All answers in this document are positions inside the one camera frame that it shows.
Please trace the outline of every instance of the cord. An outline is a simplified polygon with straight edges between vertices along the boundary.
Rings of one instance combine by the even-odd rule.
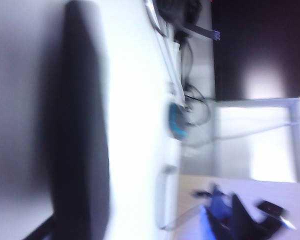
[[[184,57],[185,57],[186,48],[188,48],[190,52],[190,64],[189,64],[189,69],[185,74],[183,70],[184,70]],[[191,48],[189,41],[185,40],[184,43],[180,44],[180,78],[181,78],[181,84],[184,89],[186,87],[186,81],[188,81],[193,64],[194,64],[194,52]]]
[[[186,72],[184,72],[185,71],[184,58],[185,58],[185,50],[186,49],[188,49],[189,53],[190,53],[190,63],[189,63],[188,70]],[[198,98],[198,97],[195,97],[195,94],[193,94],[193,96],[189,96],[189,95],[185,94],[184,96],[185,96],[185,101],[186,101],[186,105],[187,105],[186,109],[188,109],[188,110],[192,109],[190,101],[197,101],[197,102],[203,104],[205,106],[205,108],[207,109],[206,118],[201,119],[197,122],[191,122],[190,120],[187,121],[188,126],[198,127],[198,126],[206,124],[207,122],[210,121],[210,119],[211,119],[211,110],[210,110],[209,105],[206,102],[206,98],[202,95],[202,93],[195,86],[193,86],[192,84],[189,83],[189,75],[190,75],[193,63],[194,63],[194,52],[191,48],[191,45],[189,44],[189,41],[185,38],[184,41],[180,44],[180,79],[181,79],[181,85],[182,85],[184,90],[193,89],[200,95],[200,98]]]
[[[169,23],[167,21],[165,22],[165,33],[166,33],[166,36],[169,38],[170,31],[169,31]]]
[[[286,123],[286,124],[282,124],[282,125],[278,125],[278,126],[268,127],[268,128],[262,129],[262,130],[251,131],[251,132],[248,132],[248,133],[243,133],[243,134],[238,134],[238,135],[233,135],[233,136],[214,137],[211,140],[207,140],[207,141],[203,141],[203,142],[199,142],[199,143],[195,143],[195,144],[187,144],[187,143],[183,142],[182,145],[186,146],[186,147],[198,148],[198,147],[201,147],[201,146],[204,146],[204,145],[207,145],[207,144],[212,144],[215,141],[224,141],[224,140],[244,138],[244,137],[248,137],[248,136],[251,136],[251,135],[268,132],[268,131],[271,131],[271,130],[275,130],[275,129],[279,129],[279,128],[283,128],[283,127],[292,127],[292,126],[296,126],[296,125],[300,125],[300,122]]]
[[[200,125],[203,125],[203,124],[206,124],[207,122],[209,122],[210,119],[211,119],[211,111],[210,111],[210,107],[207,104],[207,102],[204,99],[199,99],[199,98],[196,98],[196,97],[193,97],[193,96],[189,96],[189,95],[184,95],[184,96],[185,96],[185,102],[186,102],[186,105],[187,105],[188,109],[191,110],[192,108],[191,108],[191,104],[189,102],[187,102],[187,100],[198,101],[198,102],[202,103],[207,109],[206,118],[204,118],[203,120],[200,120],[198,122],[195,122],[195,123],[192,123],[192,122],[188,121],[187,125],[191,126],[191,127],[198,127]]]
[[[184,213],[179,215],[177,218],[175,218],[172,222],[168,223],[167,225],[163,226],[161,229],[165,231],[173,231],[177,229],[179,226],[187,222],[189,219],[193,218],[197,214],[200,213],[200,206],[201,204],[198,204],[196,206],[193,206],[186,210]]]

